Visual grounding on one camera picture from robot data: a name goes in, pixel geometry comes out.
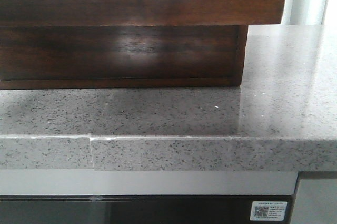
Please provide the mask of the dark wooden drawer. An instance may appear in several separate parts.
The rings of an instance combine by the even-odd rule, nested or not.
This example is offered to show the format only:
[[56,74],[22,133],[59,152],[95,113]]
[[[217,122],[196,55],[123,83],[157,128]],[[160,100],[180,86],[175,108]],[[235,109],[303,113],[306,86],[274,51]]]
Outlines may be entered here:
[[1,26],[215,26],[281,22],[285,0],[1,0]]

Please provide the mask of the dark wooden drawer cabinet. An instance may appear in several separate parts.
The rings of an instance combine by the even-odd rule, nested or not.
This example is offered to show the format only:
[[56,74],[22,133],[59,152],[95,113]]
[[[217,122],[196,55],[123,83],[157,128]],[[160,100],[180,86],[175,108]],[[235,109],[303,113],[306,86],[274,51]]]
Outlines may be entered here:
[[239,86],[248,27],[1,28],[1,89]]

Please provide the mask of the white QR code sticker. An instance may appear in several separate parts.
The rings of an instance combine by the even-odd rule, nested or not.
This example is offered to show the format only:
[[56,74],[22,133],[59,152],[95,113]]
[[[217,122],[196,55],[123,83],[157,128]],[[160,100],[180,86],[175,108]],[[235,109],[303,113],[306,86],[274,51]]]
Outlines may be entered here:
[[283,221],[287,206],[285,201],[253,201],[250,221]]

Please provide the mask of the black appliance front panel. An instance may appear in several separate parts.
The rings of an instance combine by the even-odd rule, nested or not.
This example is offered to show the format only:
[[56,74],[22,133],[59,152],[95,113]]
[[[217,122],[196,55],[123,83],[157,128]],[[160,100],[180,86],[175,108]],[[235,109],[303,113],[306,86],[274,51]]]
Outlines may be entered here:
[[[283,221],[250,221],[253,201],[288,203]],[[1,223],[289,223],[290,195],[1,196]]]

